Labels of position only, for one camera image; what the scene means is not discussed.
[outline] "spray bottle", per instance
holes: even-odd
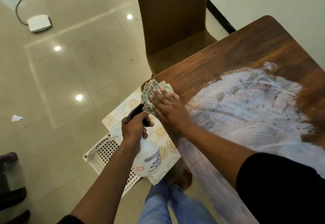
[[[125,123],[132,120],[134,116],[143,112],[142,108],[143,104],[141,103],[134,110],[132,110],[131,113],[128,115]],[[143,119],[142,122],[145,126],[149,125],[146,119]],[[160,167],[161,158],[159,146],[156,143],[149,142],[143,137],[141,137],[140,144],[141,150],[136,155],[132,166],[136,175],[140,177],[147,177],[157,172]]]

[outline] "hand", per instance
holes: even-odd
[[[150,101],[157,108],[155,112],[158,118],[167,129],[183,135],[192,124],[189,113],[174,92],[168,93],[163,87],[160,90],[163,95],[160,95],[156,89],[153,89],[156,98],[150,95]]]
[[[148,137],[147,129],[142,123],[143,119],[146,119],[149,122],[149,127],[154,126],[154,123],[148,115],[147,112],[141,112],[133,117],[133,119],[128,123],[124,123],[127,117],[122,119],[123,144],[131,148],[136,153],[135,155],[137,155],[141,150],[141,137],[143,136],[144,139]]]

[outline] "black shirt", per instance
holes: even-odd
[[[259,223],[325,223],[325,180],[290,159],[257,153],[242,164],[236,188]],[[83,224],[71,215],[59,224]]]

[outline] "glossy floor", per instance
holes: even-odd
[[[0,0],[0,154],[18,154],[28,197],[0,223],[27,208],[30,223],[56,223],[97,177],[82,155],[107,133],[102,118],[151,71],[137,0],[23,0],[23,21],[51,18],[37,34],[19,23],[17,2]],[[227,36],[209,12],[206,20],[216,39]],[[116,223],[137,221],[149,187],[142,180],[126,194]],[[190,192],[202,196],[195,183]]]

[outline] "denim pants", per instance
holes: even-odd
[[[138,224],[172,224],[167,204],[179,224],[217,224],[200,200],[185,195],[178,185],[168,187],[165,178],[151,186]]]

